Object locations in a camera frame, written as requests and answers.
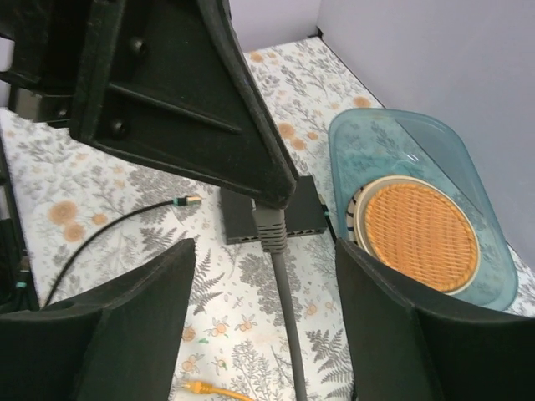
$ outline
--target teal plastic container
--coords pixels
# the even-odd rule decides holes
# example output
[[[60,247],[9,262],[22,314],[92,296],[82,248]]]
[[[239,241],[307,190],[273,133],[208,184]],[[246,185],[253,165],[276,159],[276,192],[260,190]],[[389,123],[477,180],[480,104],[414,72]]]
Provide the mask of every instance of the teal plastic container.
[[[498,311],[509,307],[516,267],[476,167],[452,129],[423,114],[351,109],[331,123],[329,148],[341,237],[348,237],[345,211],[358,188],[387,175],[427,181],[465,212],[481,250],[473,282],[452,296]]]

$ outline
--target round wicker mat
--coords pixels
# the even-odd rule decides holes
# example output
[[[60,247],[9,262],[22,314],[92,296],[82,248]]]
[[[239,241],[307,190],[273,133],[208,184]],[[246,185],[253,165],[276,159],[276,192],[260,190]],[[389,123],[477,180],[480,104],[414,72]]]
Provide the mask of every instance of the round wicker mat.
[[[362,211],[369,251],[385,265],[441,292],[456,292],[475,276],[476,233],[462,210],[430,185],[384,186]]]

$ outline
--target gray wall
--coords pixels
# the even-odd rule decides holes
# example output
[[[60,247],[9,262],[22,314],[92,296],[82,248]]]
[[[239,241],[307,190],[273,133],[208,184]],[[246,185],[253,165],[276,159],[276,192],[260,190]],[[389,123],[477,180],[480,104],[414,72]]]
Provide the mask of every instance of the gray wall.
[[[535,2],[324,0],[318,25],[383,104],[463,138],[506,238],[535,266]]]
[[[316,32],[321,0],[230,0],[243,51],[293,42]]]

